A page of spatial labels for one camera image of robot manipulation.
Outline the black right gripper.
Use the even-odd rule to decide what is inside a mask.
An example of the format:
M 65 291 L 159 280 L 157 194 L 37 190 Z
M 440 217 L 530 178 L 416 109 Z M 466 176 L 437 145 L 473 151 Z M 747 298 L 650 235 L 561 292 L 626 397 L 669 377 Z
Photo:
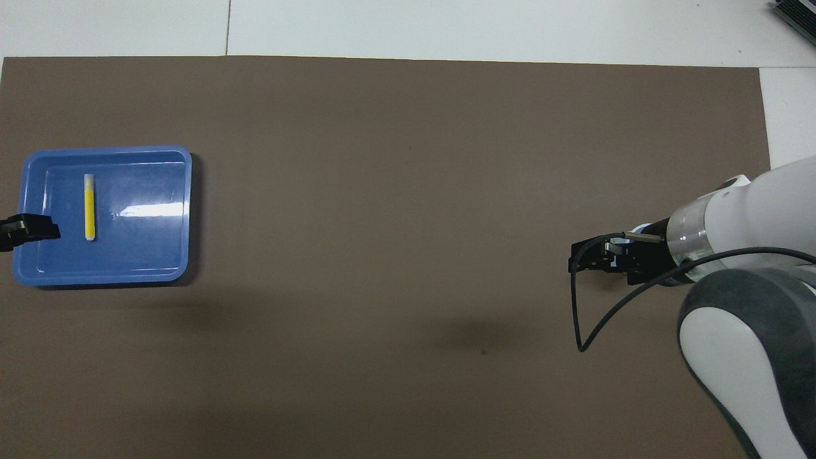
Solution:
M 642 224 L 632 230 L 633 233 L 646 233 L 662 238 L 660 243 L 630 242 L 623 233 L 605 233 L 583 239 L 571 245 L 571 258 L 568 261 L 569 273 L 583 271 L 601 271 L 604 273 L 627 273 L 627 284 L 630 286 L 645 284 L 677 267 L 669 252 L 666 233 L 669 219 L 650 224 Z M 606 243 L 614 245 L 629 244 L 629 256 L 633 259 L 634 270 L 630 271 L 630 259 L 622 255 L 599 255 Z

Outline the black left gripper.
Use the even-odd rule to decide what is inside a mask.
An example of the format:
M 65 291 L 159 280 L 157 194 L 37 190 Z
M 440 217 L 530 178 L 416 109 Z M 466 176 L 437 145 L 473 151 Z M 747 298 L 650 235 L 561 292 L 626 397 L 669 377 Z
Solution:
M 59 238 L 61 238 L 59 226 L 49 215 L 23 213 L 22 220 L 10 217 L 1 221 L 1 252 L 11 252 L 21 244 Z

